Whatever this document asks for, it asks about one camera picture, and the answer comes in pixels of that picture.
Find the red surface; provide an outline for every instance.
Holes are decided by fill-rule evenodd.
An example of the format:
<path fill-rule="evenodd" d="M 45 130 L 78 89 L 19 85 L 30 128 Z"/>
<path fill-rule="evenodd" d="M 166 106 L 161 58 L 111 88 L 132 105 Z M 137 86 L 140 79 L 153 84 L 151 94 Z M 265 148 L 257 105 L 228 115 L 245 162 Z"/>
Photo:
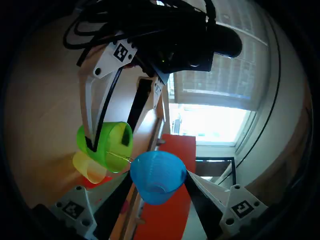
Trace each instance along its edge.
<path fill-rule="evenodd" d="M 165 144 L 159 150 L 180 158 L 187 170 L 196 170 L 196 138 L 164 134 Z M 186 227 L 191 199 L 182 185 L 164 204 L 152 206 L 145 203 L 141 219 L 146 223 L 137 227 L 134 240 L 181 240 Z"/>
<path fill-rule="evenodd" d="M 112 178 L 106 176 L 101 182 L 94 184 L 92 182 L 90 182 L 88 179 L 86 179 L 85 177 L 82 178 L 82 184 L 86 189 L 91 189 L 91 188 L 95 188 L 97 186 L 100 186 L 101 184 L 104 184 L 105 182 L 109 182 Z"/>

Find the wall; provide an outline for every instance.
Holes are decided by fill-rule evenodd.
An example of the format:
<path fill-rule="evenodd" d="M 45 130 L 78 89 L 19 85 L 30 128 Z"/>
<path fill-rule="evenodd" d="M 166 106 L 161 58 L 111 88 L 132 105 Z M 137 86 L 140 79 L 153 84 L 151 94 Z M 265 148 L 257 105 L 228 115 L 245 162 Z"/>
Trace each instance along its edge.
<path fill-rule="evenodd" d="M 250 154 L 236 169 L 237 183 L 248 187 L 272 176 L 305 135 L 306 124 L 298 123 L 303 122 L 301 119 L 304 118 L 302 113 L 305 112 L 304 81 L 306 76 L 284 32 L 274 21 L 272 25 L 276 30 L 281 53 L 280 85 L 273 112 L 261 137 Z M 270 45 L 270 48 L 275 49 L 276 46 Z M 239 156 L 244 156 L 244 152 L 240 152 Z M 227 169 L 217 183 L 226 176 L 228 171 L 230 170 Z M 228 177 L 221 186 L 230 187 L 231 184 L 232 179 Z"/>
<path fill-rule="evenodd" d="M 206 240 L 207 236 L 203 230 L 200 219 L 197 215 L 194 205 L 191 203 L 189 216 L 184 230 L 182 240 Z"/>
<path fill-rule="evenodd" d="M 197 146 L 197 157 L 233 157 L 233 147 L 213 147 L 213 146 Z"/>

